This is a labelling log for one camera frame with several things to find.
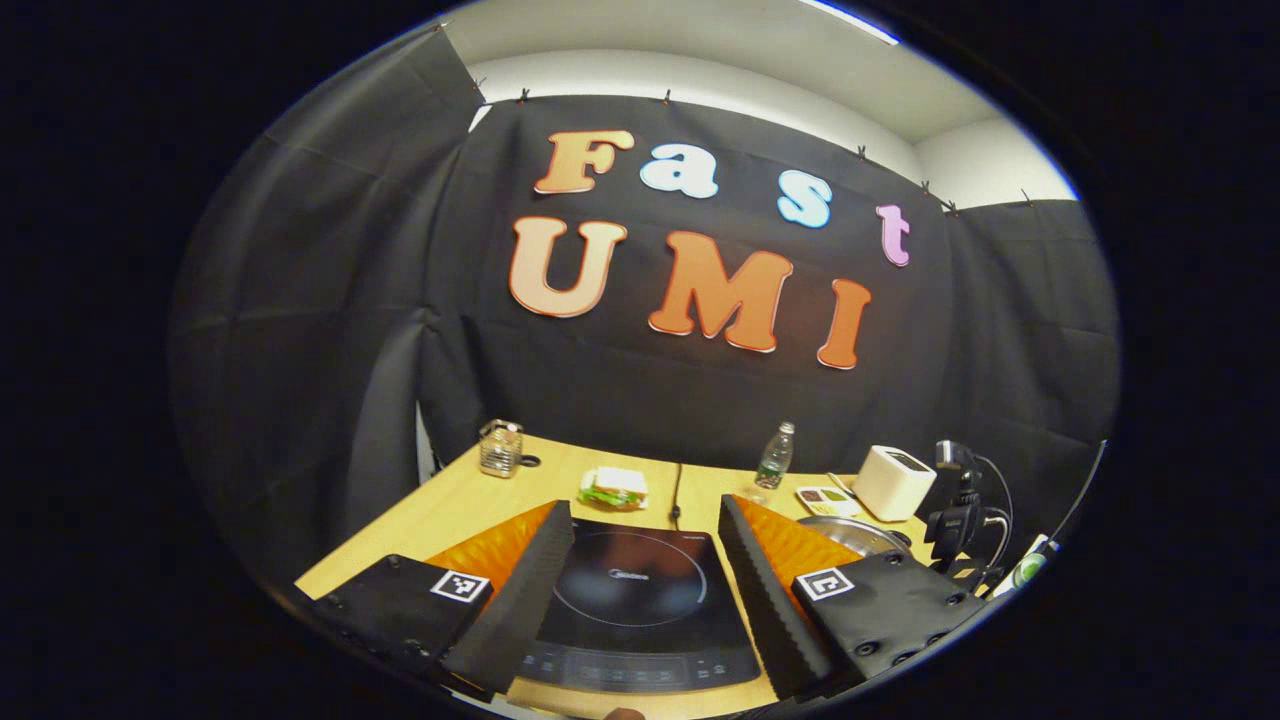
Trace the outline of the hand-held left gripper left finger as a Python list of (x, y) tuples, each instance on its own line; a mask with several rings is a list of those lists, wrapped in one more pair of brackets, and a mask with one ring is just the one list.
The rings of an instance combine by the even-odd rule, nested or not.
[(513, 683), (572, 543), (570, 502), (550, 501), (425, 561), (388, 553), (312, 611), (396, 675), (489, 702)]

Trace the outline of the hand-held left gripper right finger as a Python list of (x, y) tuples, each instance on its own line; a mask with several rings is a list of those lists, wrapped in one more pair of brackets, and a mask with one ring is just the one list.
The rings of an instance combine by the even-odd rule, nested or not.
[(832, 697), (956, 634), (984, 600), (908, 551), (856, 553), (736, 495), (718, 536), (781, 700)]

